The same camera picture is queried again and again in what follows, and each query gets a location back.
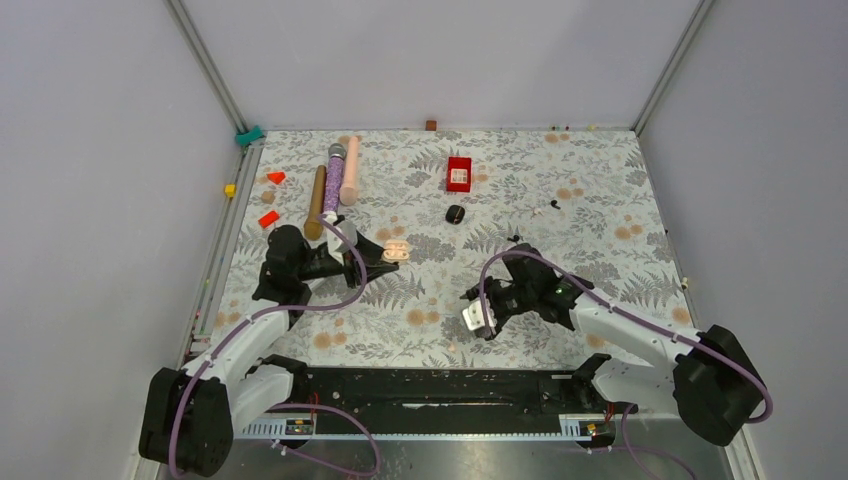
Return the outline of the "beige earbud charging case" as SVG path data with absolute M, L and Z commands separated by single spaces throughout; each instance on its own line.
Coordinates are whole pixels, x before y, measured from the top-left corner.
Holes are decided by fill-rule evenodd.
M 410 258 L 410 245 L 405 240 L 390 239 L 383 245 L 382 259 L 387 262 L 405 263 Z

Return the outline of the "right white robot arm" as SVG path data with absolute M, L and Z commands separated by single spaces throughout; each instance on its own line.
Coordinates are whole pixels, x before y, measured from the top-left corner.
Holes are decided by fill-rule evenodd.
M 774 401 L 737 337 L 713 325 L 702 331 L 626 310 L 586 279 L 524 243 L 485 263 L 462 299 L 469 331 L 485 340 L 514 316 L 532 312 L 567 330 L 597 336 L 638 358 L 595 357 L 573 386 L 575 402 L 597 412 L 610 403 L 674 415 L 693 433 L 727 446 L 747 424 L 770 418 Z

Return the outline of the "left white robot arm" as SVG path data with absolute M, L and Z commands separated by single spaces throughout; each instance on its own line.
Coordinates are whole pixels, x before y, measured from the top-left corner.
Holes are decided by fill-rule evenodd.
M 138 445 L 142 458 L 168 466 L 175 477 L 209 477 L 227 459 L 235 436 L 274 405 L 296 411 L 307 404 L 308 381 L 261 354 L 305 312 L 320 309 L 310 298 L 323 279 L 341 276 L 354 289 L 338 303 L 344 308 L 369 282 L 400 267 L 346 220 L 325 230 L 326 242 L 312 247 L 298 227 L 275 228 L 247 313 L 198 357 L 152 377 Z

